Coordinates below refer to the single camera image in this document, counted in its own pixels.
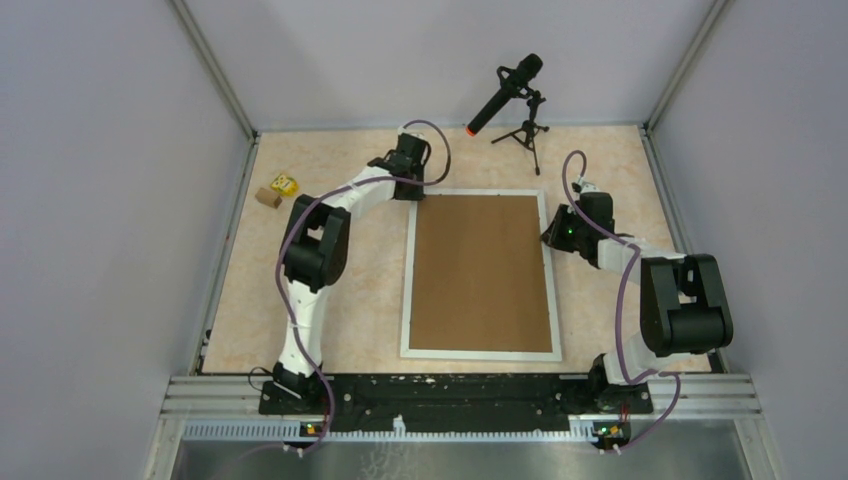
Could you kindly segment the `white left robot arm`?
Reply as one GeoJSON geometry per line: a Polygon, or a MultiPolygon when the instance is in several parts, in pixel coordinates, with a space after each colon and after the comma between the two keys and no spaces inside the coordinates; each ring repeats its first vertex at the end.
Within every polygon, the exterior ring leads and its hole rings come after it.
{"type": "Polygon", "coordinates": [[[422,135],[402,130],[393,149],[349,182],[295,200],[276,270],[288,313],[286,336],[270,382],[295,412],[308,413],[320,401],[323,323],[329,294],[347,265],[353,221],[386,201],[423,199],[430,152],[422,135]]]}

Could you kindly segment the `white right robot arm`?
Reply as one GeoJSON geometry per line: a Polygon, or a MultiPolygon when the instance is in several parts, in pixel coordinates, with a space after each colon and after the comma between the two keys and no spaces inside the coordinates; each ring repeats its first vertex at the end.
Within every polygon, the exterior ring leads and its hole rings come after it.
{"type": "Polygon", "coordinates": [[[686,355],[728,346],[734,326],[717,259],[664,250],[614,231],[613,199],[583,193],[558,206],[540,240],[575,253],[591,266],[620,275],[614,318],[615,348],[599,355],[597,378],[586,385],[589,404],[612,412],[626,385],[643,382],[686,355]]]}

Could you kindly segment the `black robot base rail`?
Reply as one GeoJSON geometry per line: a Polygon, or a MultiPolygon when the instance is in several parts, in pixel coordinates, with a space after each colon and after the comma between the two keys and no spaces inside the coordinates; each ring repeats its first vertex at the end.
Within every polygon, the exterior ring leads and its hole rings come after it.
{"type": "Polygon", "coordinates": [[[268,380],[258,411],[328,420],[333,433],[565,432],[578,415],[651,414],[646,384],[611,385],[600,374],[337,374],[292,394],[268,380]]]}

